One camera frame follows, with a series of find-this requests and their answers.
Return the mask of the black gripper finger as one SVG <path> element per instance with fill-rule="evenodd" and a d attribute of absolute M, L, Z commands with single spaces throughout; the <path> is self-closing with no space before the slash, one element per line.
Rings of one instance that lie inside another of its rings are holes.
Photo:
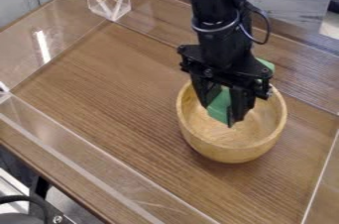
<path fill-rule="evenodd" d="M 232 128 L 237 122 L 245 119 L 249 110 L 254 107 L 254 94 L 241 87 L 229 89 L 230 104 L 226 108 L 228 127 Z"/>
<path fill-rule="evenodd" d="M 212 82 L 209 79 L 197 75 L 192 75 L 190 79 L 200 104 L 206 108 L 220 94 L 221 86 L 216 82 Z"/>

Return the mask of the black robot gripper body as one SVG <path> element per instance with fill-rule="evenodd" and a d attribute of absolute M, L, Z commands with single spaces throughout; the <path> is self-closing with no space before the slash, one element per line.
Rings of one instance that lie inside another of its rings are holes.
<path fill-rule="evenodd" d="M 209 76 L 209 67 L 228 68 L 253 56 L 256 43 L 252 33 L 252 20 L 234 19 L 232 22 L 202 22 L 192 19 L 192 29 L 197 34 L 196 45 L 181 45 L 181 70 L 202 78 Z"/>

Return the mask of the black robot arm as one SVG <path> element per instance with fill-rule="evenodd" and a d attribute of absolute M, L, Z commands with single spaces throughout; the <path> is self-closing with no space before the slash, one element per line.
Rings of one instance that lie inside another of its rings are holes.
<path fill-rule="evenodd" d="M 249 0 L 189 0 L 196 45 L 181 45 L 181 70 L 189 73 L 201 106 L 212 118 L 232 126 L 245 119 L 254 101 L 270 94 L 273 69 L 252 53 L 264 41 L 252 35 Z"/>

